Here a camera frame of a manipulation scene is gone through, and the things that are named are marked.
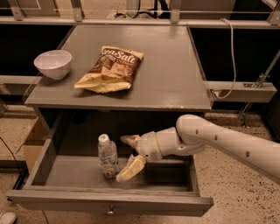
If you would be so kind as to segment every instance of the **ceramic bowl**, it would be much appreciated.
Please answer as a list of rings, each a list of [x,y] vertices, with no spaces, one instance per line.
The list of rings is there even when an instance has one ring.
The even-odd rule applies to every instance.
[[[45,76],[60,80],[71,70],[72,55],[63,50],[53,50],[40,54],[34,60],[34,66]]]

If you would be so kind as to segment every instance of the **chip bag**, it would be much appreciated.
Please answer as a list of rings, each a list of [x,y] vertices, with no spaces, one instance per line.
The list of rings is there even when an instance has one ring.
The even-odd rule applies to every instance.
[[[105,45],[94,67],[74,88],[85,88],[96,93],[130,89],[144,54]]]

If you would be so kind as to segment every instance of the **bottle label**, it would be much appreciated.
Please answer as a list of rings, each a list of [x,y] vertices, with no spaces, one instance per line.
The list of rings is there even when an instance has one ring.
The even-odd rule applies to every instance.
[[[119,172],[116,154],[111,157],[101,158],[101,170],[108,179],[112,179],[116,176]]]

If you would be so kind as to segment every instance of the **white cable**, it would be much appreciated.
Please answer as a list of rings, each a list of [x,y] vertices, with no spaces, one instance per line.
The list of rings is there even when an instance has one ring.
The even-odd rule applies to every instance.
[[[230,39],[230,41],[231,41],[231,57],[232,57],[233,67],[234,67],[234,80],[233,80],[233,84],[232,84],[232,86],[231,86],[229,92],[228,92],[226,95],[224,95],[224,96],[218,96],[218,95],[216,94],[216,97],[217,97],[218,99],[220,99],[220,100],[221,100],[221,99],[227,98],[227,97],[231,94],[231,92],[232,92],[233,89],[234,89],[234,85],[235,85],[235,81],[236,81],[235,52],[234,52],[234,28],[233,28],[233,26],[231,25],[231,23],[230,23],[226,18],[222,18],[221,21],[223,21],[224,23],[226,23],[226,24],[229,25],[229,27],[230,27],[230,32],[231,32],[231,39]]]

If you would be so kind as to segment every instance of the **cardboard box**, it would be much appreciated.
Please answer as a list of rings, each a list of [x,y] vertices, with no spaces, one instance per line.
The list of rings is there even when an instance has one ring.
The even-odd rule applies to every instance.
[[[41,121],[37,118],[30,133],[24,141],[23,149],[28,172],[32,171],[39,153],[45,143],[47,131]]]

